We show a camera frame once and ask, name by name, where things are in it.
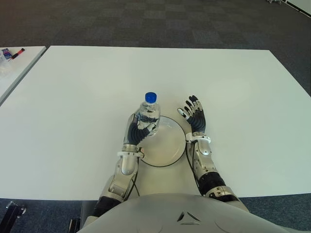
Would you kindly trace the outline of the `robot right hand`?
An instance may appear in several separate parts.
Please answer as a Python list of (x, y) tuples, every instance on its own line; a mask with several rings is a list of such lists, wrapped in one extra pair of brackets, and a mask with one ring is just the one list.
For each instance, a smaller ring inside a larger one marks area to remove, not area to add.
[(178, 113), (190, 124), (192, 133), (205, 133), (206, 118), (199, 99), (192, 95), (185, 103), (184, 108), (177, 109)]

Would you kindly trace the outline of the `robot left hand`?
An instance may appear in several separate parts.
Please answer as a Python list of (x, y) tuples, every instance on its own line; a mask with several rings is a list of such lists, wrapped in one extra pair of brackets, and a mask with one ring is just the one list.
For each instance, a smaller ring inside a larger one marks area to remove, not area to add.
[(123, 143), (128, 145), (137, 146), (143, 139), (145, 139), (156, 128), (159, 119), (152, 119), (143, 129), (138, 128), (138, 115), (131, 114), (128, 119), (125, 129)]

